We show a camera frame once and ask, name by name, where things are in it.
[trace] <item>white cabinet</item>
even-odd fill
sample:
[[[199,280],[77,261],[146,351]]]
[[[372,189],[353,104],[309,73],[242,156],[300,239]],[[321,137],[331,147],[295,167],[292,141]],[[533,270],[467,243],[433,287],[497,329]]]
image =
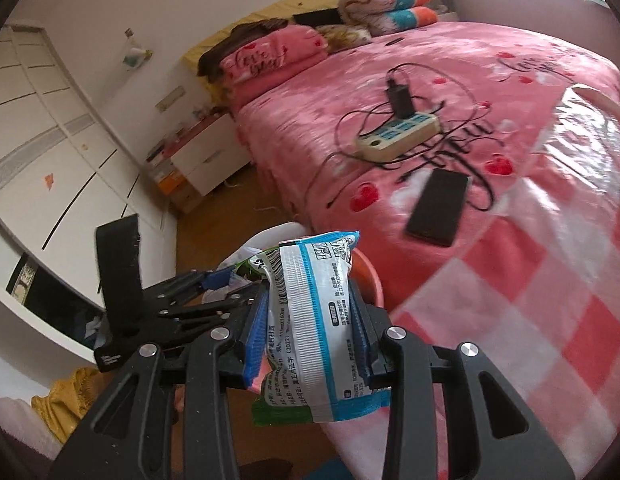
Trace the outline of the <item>white cabinet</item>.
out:
[[[175,272],[176,225],[167,206],[73,88],[45,37],[5,27],[0,34],[0,222],[14,240],[102,307],[94,230],[139,215],[141,275],[149,286]],[[0,257],[8,249],[0,240]]]
[[[102,305],[99,293],[94,231],[121,218],[125,202],[95,175],[62,218],[45,248],[50,270],[75,290]]]
[[[36,91],[42,94],[69,88],[69,84],[65,81],[61,71],[55,66],[28,68],[27,77],[29,77]]]
[[[40,44],[17,45],[16,53],[26,68],[35,66],[54,66],[54,58],[50,51]]]
[[[71,88],[43,94],[42,98],[50,114],[59,124],[67,124],[88,113],[85,104]]]
[[[28,140],[56,126],[37,95],[0,106],[0,160]]]
[[[98,123],[91,124],[70,137],[70,142],[95,170],[116,151],[116,144]]]
[[[114,191],[127,199],[139,176],[139,168],[123,150],[116,150],[100,168],[100,174]]]
[[[163,272],[163,236],[148,224],[143,218],[139,218],[139,235],[141,235],[141,248],[139,251],[139,267],[141,267],[141,284],[143,288],[170,278]]]
[[[0,227],[0,286],[5,289],[10,282],[12,273],[21,259],[23,250]]]
[[[33,93],[34,88],[20,66],[0,68],[0,105]]]
[[[201,195],[208,194],[250,161],[238,141],[236,126],[226,114],[171,157],[172,163]]]
[[[0,220],[23,247],[43,250],[64,211],[93,175],[90,165],[66,139],[0,190]]]
[[[0,42],[0,68],[20,65],[11,41]]]

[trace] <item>yellow headboard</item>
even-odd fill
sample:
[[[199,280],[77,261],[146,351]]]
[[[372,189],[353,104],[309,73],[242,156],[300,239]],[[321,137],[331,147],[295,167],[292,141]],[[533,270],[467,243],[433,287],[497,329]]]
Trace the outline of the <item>yellow headboard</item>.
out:
[[[192,72],[197,73],[199,58],[202,54],[210,50],[219,41],[224,40],[230,35],[232,28],[241,23],[257,22],[268,18],[292,18],[293,14],[301,14],[303,12],[311,12],[313,10],[331,9],[337,6],[338,0],[280,0],[269,7],[252,12],[252,14],[241,18],[227,27],[219,30],[205,40],[201,41],[197,46],[188,50],[181,58]],[[207,78],[199,78],[205,89],[210,92],[213,100],[216,100],[216,89],[208,83]]]

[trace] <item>orange box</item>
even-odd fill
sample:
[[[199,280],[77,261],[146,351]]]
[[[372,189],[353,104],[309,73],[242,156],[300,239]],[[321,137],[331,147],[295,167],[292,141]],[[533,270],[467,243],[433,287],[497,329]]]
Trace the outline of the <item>orange box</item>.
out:
[[[174,170],[170,174],[163,177],[163,179],[158,182],[159,189],[163,192],[164,195],[170,195],[180,184],[186,181],[185,176],[179,170]]]

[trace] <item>brown pillow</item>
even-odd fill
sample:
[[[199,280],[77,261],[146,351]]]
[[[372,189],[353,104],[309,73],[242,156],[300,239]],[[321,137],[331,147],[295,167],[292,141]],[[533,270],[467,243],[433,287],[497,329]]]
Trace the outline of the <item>brown pillow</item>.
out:
[[[328,42],[330,54],[372,43],[370,31],[362,25],[321,25],[316,30]]]

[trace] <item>yellow cloth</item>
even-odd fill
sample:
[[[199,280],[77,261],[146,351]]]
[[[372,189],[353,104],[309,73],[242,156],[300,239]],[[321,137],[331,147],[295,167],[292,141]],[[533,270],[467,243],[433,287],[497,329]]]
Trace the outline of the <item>yellow cloth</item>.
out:
[[[237,25],[241,23],[257,22],[258,20],[267,20],[268,18],[287,18],[292,20],[293,14],[302,14],[303,12],[312,12],[313,10],[333,9],[337,7],[338,2],[339,0],[280,0],[269,7],[264,7],[261,10],[252,12],[252,14],[245,16],[245,18],[241,18],[227,27],[222,28],[210,37],[205,38],[205,40],[201,41],[197,46],[188,50],[181,59],[192,72],[197,73],[201,55],[227,38],[232,28]],[[220,83],[212,84],[206,77],[200,77],[199,81],[211,95],[213,104],[227,104],[227,99],[224,97],[223,87]]]
[[[96,368],[78,368],[69,379],[56,381],[47,397],[32,397],[32,408],[62,444],[94,402],[92,379],[98,373]]]

